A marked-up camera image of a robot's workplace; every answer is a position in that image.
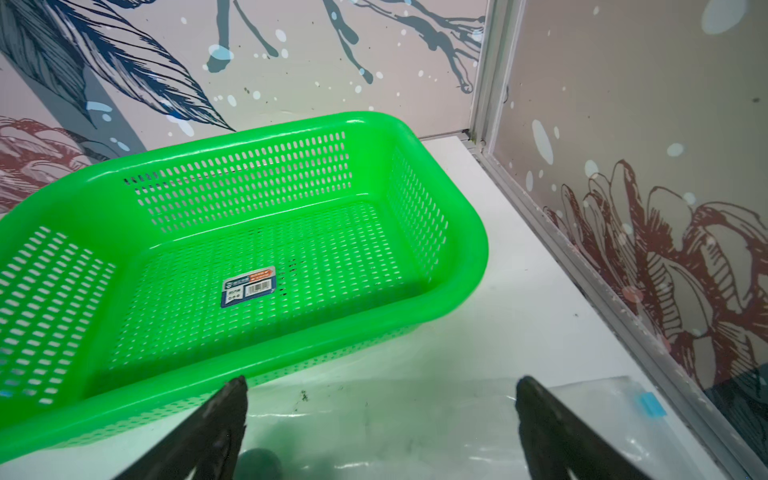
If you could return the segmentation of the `dark eggplant green stem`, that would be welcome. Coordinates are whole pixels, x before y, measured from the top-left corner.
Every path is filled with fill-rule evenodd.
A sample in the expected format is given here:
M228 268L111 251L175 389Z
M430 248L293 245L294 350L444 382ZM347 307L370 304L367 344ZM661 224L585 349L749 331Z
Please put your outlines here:
M255 448L239 455L233 474L234 480L282 480L284 469L278 456L271 450Z

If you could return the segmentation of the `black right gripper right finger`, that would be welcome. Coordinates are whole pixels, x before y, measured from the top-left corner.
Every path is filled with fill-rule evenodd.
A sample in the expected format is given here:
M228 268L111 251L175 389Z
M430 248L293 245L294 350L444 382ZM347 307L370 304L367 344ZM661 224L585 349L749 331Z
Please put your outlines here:
M517 382L515 407L531 478L649 479L533 377Z

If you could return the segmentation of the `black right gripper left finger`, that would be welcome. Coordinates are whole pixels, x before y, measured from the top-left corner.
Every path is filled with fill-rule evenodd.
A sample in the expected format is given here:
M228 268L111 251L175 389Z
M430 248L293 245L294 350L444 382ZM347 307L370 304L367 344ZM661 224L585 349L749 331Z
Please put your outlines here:
M247 383L239 376L117 477L231 479L244 438L247 407Z

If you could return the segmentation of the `small clear zip-top bag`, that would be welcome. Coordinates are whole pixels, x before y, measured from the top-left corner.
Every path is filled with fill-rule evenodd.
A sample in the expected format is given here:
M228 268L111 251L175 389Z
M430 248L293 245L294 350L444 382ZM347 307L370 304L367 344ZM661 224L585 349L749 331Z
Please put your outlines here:
M554 396L654 479L710 479L658 398L628 377ZM241 453L274 452L283 479L525 479L516 383L353 380L267 384L248 394Z

